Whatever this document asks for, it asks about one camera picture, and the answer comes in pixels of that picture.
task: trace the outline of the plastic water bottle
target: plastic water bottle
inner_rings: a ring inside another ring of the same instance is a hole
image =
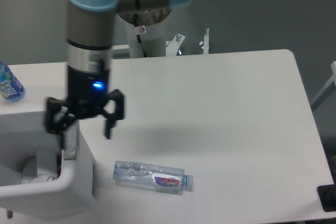
[[[17,102],[25,95],[25,88],[9,67],[0,61],[0,94],[8,101]]]
[[[193,176],[185,175],[184,169],[116,161],[113,179],[171,190],[190,189]]]

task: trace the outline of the gray wall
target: gray wall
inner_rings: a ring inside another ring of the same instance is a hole
[[[65,61],[65,0],[0,0],[0,59],[8,64]],[[194,0],[175,9],[167,29],[187,36],[198,54],[210,28],[211,52],[290,49],[308,98],[331,76],[336,60],[336,0]],[[117,22],[115,44],[126,44]],[[336,154],[336,94],[314,114],[328,150]]]

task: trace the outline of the white table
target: white table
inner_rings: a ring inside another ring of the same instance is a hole
[[[317,186],[332,184],[300,74],[287,50],[115,60],[111,89],[127,118],[102,134],[102,117],[81,121],[98,161],[97,204],[57,223],[271,223],[332,218]],[[65,64],[11,66],[27,89],[4,110],[62,98]],[[116,160],[185,168],[192,192],[116,186]],[[1,223],[45,223],[1,211]]]

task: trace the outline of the white container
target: white container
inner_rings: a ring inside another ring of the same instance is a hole
[[[144,25],[144,29],[139,29],[139,35],[142,41],[142,46],[145,49],[148,57],[163,57],[166,56],[166,24],[170,17],[170,11],[167,17],[162,21],[153,25]],[[137,31],[134,24],[125,21],[118,16],[125,25],[128,45],[130,48],[131,58],[143,58],[143,51],[137,39]]]
[[[46,133],[44,113],[0,115],[0,207],[29,216],[59,216],[94,203],[95,159],[79,131],[75,160],[63,160],[60,139]],[[61,174],[50,182],[20,184],[23,167],[40,148],[62,154]]]

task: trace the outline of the blue bottle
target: blue bottle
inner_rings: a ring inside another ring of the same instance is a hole
[[[17,102],[25,95],[25,88],[9,67],[0,61],[0,94],[10,102]]]

